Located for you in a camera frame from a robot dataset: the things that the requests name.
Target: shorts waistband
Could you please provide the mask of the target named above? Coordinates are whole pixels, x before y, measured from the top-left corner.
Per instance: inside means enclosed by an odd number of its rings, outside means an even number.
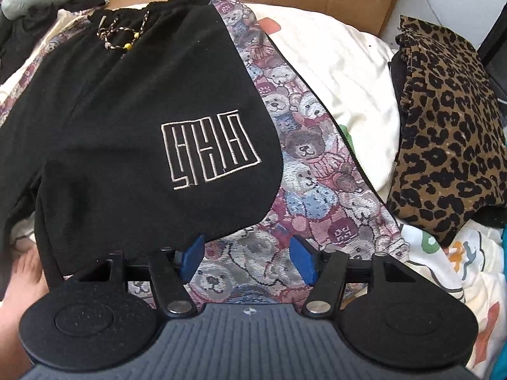
[[[176,8],[185,6],[202,6],[208,5],[210,0],[167,0],[167,1],[154,1],[149,3],[141,10],[135,8],[119,8],[118,10],[100,9],[95,11],[90,17],[92,24],[101,22],[102,17],[106,16],[106,20],[112,21],[113,18],[129,18],[129,17],[143,17],[146,11],[150,13],[169,13]]]

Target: leopard print fabric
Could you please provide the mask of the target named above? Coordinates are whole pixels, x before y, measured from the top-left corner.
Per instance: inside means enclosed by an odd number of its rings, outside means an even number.
[[[408,114],[387,205],[447,247],[483,206],[507,200],[507,149],[496,96],[473,46],[451,30],[401,17]]]

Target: finger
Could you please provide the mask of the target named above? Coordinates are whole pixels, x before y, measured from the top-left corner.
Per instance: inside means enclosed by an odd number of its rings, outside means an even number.
[[[36,255],[36,251],[31,248],[26,253],[26,261],[25,261],[25,270],[32,270],[34,268],[34,257]]]
[[[31,267],[32,267],[32,270],[34,271],[34,274],[37,276],[37,278],[39,278],[42,274],[41,258],[39,257],[39,252],[35,249],[33,249],[33,250],[34,250],[34,256],[31,261]]]
[[[25,264],[27,259],[28,253],[21,254],[21,257],[19,257],[18,261],[18,273],[23,273],[25,271]]]
[[[33,246],[31,249],[31,263],[35,265],[36,263],[41,262],[41,258],[39,256],[39,250],[37,250],[37,246]]]
[[[16,274],[18,272],[18,265],[19,265],[19,257],[15,258],[12,262],[12,274]]]

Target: white bedsheet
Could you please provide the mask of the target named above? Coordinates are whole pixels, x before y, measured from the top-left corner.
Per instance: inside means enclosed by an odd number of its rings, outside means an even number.
[[[389,45],[321,13],[248,6],[258,20],[280,24],[271,39],[336,122],[347,127],[359,163],[386,201],[400,138]]]

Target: embroidered logo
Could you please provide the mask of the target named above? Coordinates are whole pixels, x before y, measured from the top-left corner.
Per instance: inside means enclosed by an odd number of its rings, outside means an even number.
[[[161,126],[174,190],[260,163],[238,110]]]

